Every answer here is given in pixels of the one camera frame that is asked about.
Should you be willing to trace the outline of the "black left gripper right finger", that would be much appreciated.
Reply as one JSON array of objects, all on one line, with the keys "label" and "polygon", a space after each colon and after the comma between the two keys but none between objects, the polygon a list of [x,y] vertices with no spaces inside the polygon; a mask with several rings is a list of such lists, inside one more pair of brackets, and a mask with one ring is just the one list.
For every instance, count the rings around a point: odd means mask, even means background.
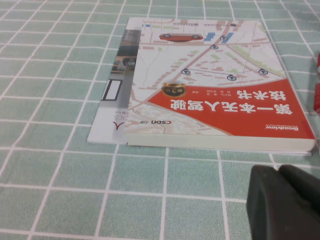
[{"label": "black left gripper right finger", "polygon": [[278,171],[304,199],[320,199],[320,180],[318,178],[288,164],[281,165]]}]

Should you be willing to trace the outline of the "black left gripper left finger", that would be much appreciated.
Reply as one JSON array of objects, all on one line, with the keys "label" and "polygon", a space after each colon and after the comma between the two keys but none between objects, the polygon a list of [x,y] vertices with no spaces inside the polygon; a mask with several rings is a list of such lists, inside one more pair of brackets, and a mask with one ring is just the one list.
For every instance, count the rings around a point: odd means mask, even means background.
[{"label": "black left gripper left finger", "polygon": [[251,168],[246,210],[253,240],[320,238],[320,200],[304,199],[279,169]]}]

